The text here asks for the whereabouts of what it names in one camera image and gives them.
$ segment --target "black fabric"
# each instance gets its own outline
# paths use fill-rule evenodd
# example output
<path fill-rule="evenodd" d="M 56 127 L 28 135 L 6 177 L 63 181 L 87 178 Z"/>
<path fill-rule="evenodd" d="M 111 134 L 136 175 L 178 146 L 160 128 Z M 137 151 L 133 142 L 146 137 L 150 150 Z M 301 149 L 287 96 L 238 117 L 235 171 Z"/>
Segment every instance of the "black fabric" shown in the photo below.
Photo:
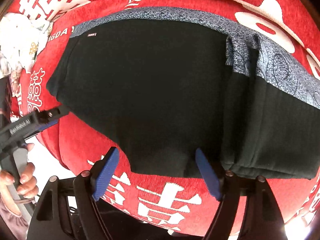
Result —
<path fill-rule="evenodd" d="M 200 147 L 239 176 L 315 177 L 320 111 L 256 77 L 257 50 L 250 77 L 233 73 L 226 38 L 186 22 L 106 23 L 69 40 L 47 89 L 136 173 L 198 178 Z"/>
<path fill-rule="evenodd" d="M 196 149 L 219 157 L 226 38 L 193 23 L 103 24 L 70 39 L 47 88 L 118 143 L 133 172 L 200 178 Z"/>

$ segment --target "red blanket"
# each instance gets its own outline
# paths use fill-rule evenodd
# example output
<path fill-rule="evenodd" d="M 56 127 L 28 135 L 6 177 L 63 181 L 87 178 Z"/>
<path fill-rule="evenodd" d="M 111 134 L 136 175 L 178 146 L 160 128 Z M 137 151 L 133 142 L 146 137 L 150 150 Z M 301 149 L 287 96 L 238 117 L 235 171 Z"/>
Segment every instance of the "red blanket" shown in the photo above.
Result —
<path fill-rule="evenodd" d="M 10 12 L 23 13 L 30 19 L 43 17 L 55 21 L 46 49 L 38 56 L 31 74 L 20 79 L 17 111 L 27 114 L 59 103 L 45 86 L 52 75 L 73 26 L 87 20 L 135 7 L 170 6 L 212 12 L 256 29 L 283 46 L 319 78 L 320 32 L 299 0 L 15 0 Z M 236 13 L 243 12 L 239 19 Z M 45 130 L 39 141 L 62 165 L 78 174 L 90 169 L 111 146 L 111 140 L 93 130 L 73 114 Z M 269 179 L 285 221 L 314 211 L 320 201 L 319 178 Z M 123 152 L 104 199 L 117 208 L 167 229 L 203 236 L 218 206 L 202 179 L 169 178 L 135 174 Z M 232 233 L 240 229 L 244 213 L 242 198 Z"/>

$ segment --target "black plastic mount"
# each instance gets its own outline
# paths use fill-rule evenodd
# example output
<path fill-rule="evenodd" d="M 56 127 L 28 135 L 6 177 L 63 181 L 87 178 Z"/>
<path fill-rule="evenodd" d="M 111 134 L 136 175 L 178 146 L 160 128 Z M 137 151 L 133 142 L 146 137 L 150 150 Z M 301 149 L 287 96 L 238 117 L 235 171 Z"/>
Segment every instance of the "black plastic mount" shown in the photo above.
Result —
<path fill-rule="evenodd" d="M 112 240 L 92 193 L 95 191 L 95 179 L 113 150 L 111 148 L 106 157 L 97 161 L 90 171 L 83 171 L 75 178 L 50 178 L 36 206 L 27 240 L 77 240 L 70 222 L 68 196 L 76 197 L 87 240 Z M 241 195 L 247 196 L 247 202 L 239 240 L 287 240 L 279 206 L 264 177 L 244 179 L 231 171 L 217 174 L 219 180 L 224 182 L 221 187 L 223 197 L 203 240 L 229 238 Z"/>
<path fill-rule="evenodd" d="M 0 167 L 13 175 L 15 179 L 15 189 L 20 185 L 20 175 L 13 157 L 14 152 L 18 148 L 26 146 L 26 139 L 56 124 L 60 117 L 68 113 L 69 110 L 62 105 L 48 111 L 33 111 L 13 123 L 10 122 L 10 119 L 5 119 L 5 122 L 1 123 L 3 127 L 0 127 Z M 25 208 L 32 216 L 34 204 L 25 204 Z"/>

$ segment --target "textured fabric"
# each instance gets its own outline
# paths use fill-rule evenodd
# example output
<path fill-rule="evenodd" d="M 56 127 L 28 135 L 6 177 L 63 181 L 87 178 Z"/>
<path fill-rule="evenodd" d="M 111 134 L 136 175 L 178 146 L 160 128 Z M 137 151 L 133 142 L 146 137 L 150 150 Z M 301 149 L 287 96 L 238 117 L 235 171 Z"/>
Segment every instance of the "textured fabric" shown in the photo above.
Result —
<path fill-rule="evenodd" d="M 0 52 L 0 78 L 6 77 L 11 73 L 11 66 L 9 65 L 6 57 Z"/>
<path fill-rule="evenodd" d="M 70 38 L 103 23 L 125 19 L 191 22 L 228 35 L 227 65 L 231 65 L 234 72 L 249 76 L 250 49 L 257 49 L 258 66 L 253 74 L 320 109 L 320 80 L 308 75 L 290 53 L 261 33 L 212 13 L 172 7 L 132 9 L 81 23 L 75 26 Z"/>
<path fill-rule="evenodd" d="M 10 74 L 11 92 L 12 96 L 15 97 L 19 90 L 20 76 L 23 68 L 21 64 L 17 64 L 16 68 Z"/>
<path fill-rule="evenodd" d="M 12 213 L 3 203 L 0 196 L 0 216 L 7 224 L 8 228 L 17 238 L 17 240 L 25 240 L 27 237 L 28 223 L 23 217 Z"/>
<path fill-rule="evenodd" d="M 320 111 L 255 78 L 266 50 L 234 36 L 246 44 L 247 60 L 239 64 L 237 59 L 231 74 L 224 64 L 226 36 L 209 28 L 139 19 L 105 23 L 70 38 L 47 88 L 118 143 L 133 172 L 198 178 L 194 154 L 199 147 L 210 161 L 220 157 L 224 168 L 239 176 L 314 178 Z M 108 64 L 101 68 L 104 61 Z"/>
<path fill-rule="evenodd" d="M 184 22 L 100 25 L 70 39 L 47 88 L 116 142 L 133 172 L 199 178 L 196 149 L 219 157 L 231 74 L 225 66 L 226 39 Z"/>
<path fill-rule="evenodd" d="M 9 9 L 10 12 L 30 15 L 30 19 L 35 19 L 38 16 L 52 21 L 58 19 L 54 23 L 46 48 L 40 53 L 33 66 L 32 73 L 22 72 L 19 95 L 12 100 L 15 105 L 15 113 L 25 115 L 33 109 L 51 109 L 59 104 L 46 90 L 46 83 L 63 54 L 69 36 L 73 31 L 73 26 L 128 8 L 150 6 L 188 8 L 217 14 L 234 22 L 238 22 L 236 14 L 239 12 L 248 13 L 251 18 L 254 15 L 259 22 L 263 19 L 263 25 L 268 26 L 271 30 L 266 29 L 263 25 L 260 25 L 260 27 L 264 29 L 258 28 L 256 20 L 249 27 L 258 29 L 260 33 L 273 38 L 288 37 L 295 48 L 292 56 L 304 66 L 310 75 L 318 75 L 316 71 L 317 62 L 311 60 L 311 54 L 306 51 L 306 48 L 310 48 L 315 57 L 320 58 L 320 47 L 318 46 L 320 32 L 299 0 L 269 0 L 271 3 L 268 6 L 257 8 L 256 11 L 260 14 L 245 8 L 241 3 L 243 1 L 259 7 L 265 0 L 15 0 Z M 272 19 L 282 18 L 283 23 L 301 39 L 304 47 L 280 25 L 266 18 L 268 15 Z M 37 137 L 59 160 L 61 165 L 69 168 L 75 174 L 90 169 L 92 164 L 100 160 L 110 147 L 117 146 L 109 138 L 95 131 L 74 114 L 61 118 L 59 124 L 50 127 Z M 127 184 L 115 178 L 122 178 L 121 181 L 125 181 Z M 133 173 L 128 159 L 122 151 L 120 151 L 120 161 L 115 171 L 115 178 L 112 178 L 111 186 L 108 187 L 103 199 L 116 208 L 126 213 L 129 212 L 137 219 L 159 227 L 174 228 L 173 230 L 182 233 L 203 236 L 218 206 L 218 202 L 210 196 L 202 179 L 171 178 Z M 300 216 L 306 212 L 314 212 L 319 206 L 320 180 L 318 177 L 312 180 L 269 179 L 268 182 L 276 196 L 285 221 L 296 214 Z M 124 192 L 114 188 L 118 184 L 123 187 Z M 163 208 L 140 200 L 158 203 L 161 198 L 162 201 L 169 201 L 171 195 L 164 191 L 168 186 L 175 190 L 177 188 L 181 190 L 176 194 L 177 200 L 174 200 L 169 207 L 179 209 L 187 206 L 189 212 L 175 211 L 168 207 Z M 141 188 L 149 190 L 155 195 L 143 191 Z M 192 198 L 195 200 L 197 195 L 201 199 L 200 203 L 194 204 L 195 201 L 189 201 Z M 244 203 L 244 199 L 241 199 L 232 234 L 240 229 Z M 182 215 L 183 218 L 177 224 L 170 224 L 172 221 L 164 224 L 162 220 L 142 216 L 141 213 L 138 214 L 138 210 L 141 210 L 139 207 L 143 207 L 143 205 L 167 214 L 177 213 Z M 168 216 L 152 211 L 148 214 L 163 218 L 166 221 L 169 219 Z"/>
<path fill-rule="evenodd" d="M 36 55 L 47 43 L 52 25 L 44 19 L 29 20 L 16 13 L 7 13 L 1 19 L 1 51 L 12 69 L 20 64 L 27 73 L 31 72 Z"/>

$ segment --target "black handle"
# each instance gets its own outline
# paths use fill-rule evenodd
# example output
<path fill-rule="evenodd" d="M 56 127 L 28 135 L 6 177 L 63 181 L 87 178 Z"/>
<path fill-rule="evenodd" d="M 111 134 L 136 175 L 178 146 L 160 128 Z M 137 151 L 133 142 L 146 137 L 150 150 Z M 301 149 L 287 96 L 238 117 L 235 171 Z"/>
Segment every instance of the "black handle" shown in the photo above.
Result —
<path fill-rule="evenodd" d="M 28 150 L 24 148 L 15 149 L 12 153 L 7 153 L 7 156 L 0 160 L 0 166 L 3 170 L 9 172 L 14 177 L 14 184 L 8 186 L 8 190 L 14 200 L 25 199 L 17 192 L 20 183 L 20 175 L 27 166 Z M 18 207 L 22 213 L 23 218 L 30 222 L 33 215 L 35 205 L 33 203 L 18 204 Z"/>

